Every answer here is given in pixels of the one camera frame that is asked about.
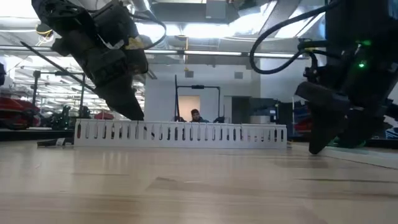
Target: wooden table surface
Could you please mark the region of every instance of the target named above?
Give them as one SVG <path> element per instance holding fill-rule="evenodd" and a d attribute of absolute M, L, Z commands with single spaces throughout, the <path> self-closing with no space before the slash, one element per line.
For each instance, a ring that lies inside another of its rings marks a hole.
<path fill-rule="evenodd" d="M 398 170 L 295 147 L 2 143 L 0 223 L 398 223 Z"/>

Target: red vehicle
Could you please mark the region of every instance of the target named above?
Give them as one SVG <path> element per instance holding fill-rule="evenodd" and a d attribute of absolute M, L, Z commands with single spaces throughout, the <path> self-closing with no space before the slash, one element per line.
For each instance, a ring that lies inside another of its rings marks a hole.
<path fill-rule="evenodd" d="M 31 102 L 23 100 L 15 100 L 6 97 L 0 97 L 0 126 L 4 126 L 4 123 L 11 124 L 16 129 L 26 129 L 30 127 L 28 111 L 34 111 L 32 126 L 40 125 L 40 109 L 33 106 Z"/>

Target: ceiling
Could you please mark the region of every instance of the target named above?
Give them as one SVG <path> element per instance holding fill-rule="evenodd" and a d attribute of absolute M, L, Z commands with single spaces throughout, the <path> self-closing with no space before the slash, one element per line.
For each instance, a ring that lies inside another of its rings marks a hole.
<path fill-rule="evenodd" d="M 98 9 L 109 2 L 109 0 L 70 1 L 87 9 Z M 0 45 L 21 45 L 20 41 L 24 41 L 29 45 L 47 47 L 53 44 L 53 39 L 43 39 L 35 32 L 35 26 L 40 21 L 32 9 L 30 2 L 31 0 L 0 2 Z M 238 9 L 243 3 L 242 0 L 230 2 L 231 4 L 228 4 L 227 1 L 207 0 L 152 1 L 152 12 L 168 28 L 167 38 L 160 45 L 156 46 L 156 48 L 248 52 L 259 34 L 268 28 L 294 15 L 307 12 L 315 7 L 320 7 L 325 1 L 258 0 L 256 2 L 258 6 L 261 6 L 261 11 L 251 17 L 239 16 Z M 288 29 L 273 33 L 261 44 L 258 52 L 292 53 L 297 50 L 298 37 L 323 38 L 324 18 L 322 16 L 305 22 L 305 24 L 294 24 Z M 153 24 L 140 22 L 137 23 L 137 28 L 140 34 L 144 35 L 144 37 L 146 36 L 149 42 L 156 41 L 163 34 L 163 29 Z M 185 35 L 188 38 L 177 38 L 175 35 Z M 5 58 L 11 62 L 9 63 L 10 65 L 17 68 L 15 70 L 13 91 L 20 95 L 25 93 L 26 97 L 29 97 L 29 94 L 32 92 L 30 89 L 31 83 L 34 82 L 32 70 L 55 70 L 47 62 L 36 56 L 27 57 L 22 54 L 17 57 L 8 55 Z M 78 64 L 70 57 L 52 57 L 51 59 L 63 67 L 68 67 L 70 70 L 80 71 Z M 156 64 L 171 65 L 170 69 L 174 67 L 180 69 L 184 64 L 213 66 L 244 65 L 246 69 L 249 69 L 246 57 L 155 55 L 148 56 L 148 61 L 154 64 L 155 75 Z M 49 105 L 47 107 L 48 110 L 59 110 L 64 104 L 76 106 L 80 100 L 79 95 L 81 91 L 79 89 L 81 87 L 79 87 L 79 84 L 71 78 L 62 78 L 64 80 L 61 82 L 59 77 L 49 75 L 42 76 L 39 80 L 38 100 L 41 101 L 41 98 L 45 99 L 45 104 Z M 140 89 L 138 98 L 142 100 L 143 107 L 145 89 L 139 82 L 135 82 L 135 84 L 136 88 Z M 85 103 L 98 110 L 107 109 L 103 100 L 87 90 L 85 91 Z"/>

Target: person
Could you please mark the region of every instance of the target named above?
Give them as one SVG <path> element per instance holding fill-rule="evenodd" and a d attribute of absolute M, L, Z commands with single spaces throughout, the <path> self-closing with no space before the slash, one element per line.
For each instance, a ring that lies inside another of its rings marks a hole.
<path fill-rule="evenodd" d="M 191 122 L 198 122 L 198 123 L 209 123 L 208 120 L 203 119 L 200 116 L 200 113 L 197 109 L 191 110 L 192 120 Z"/>

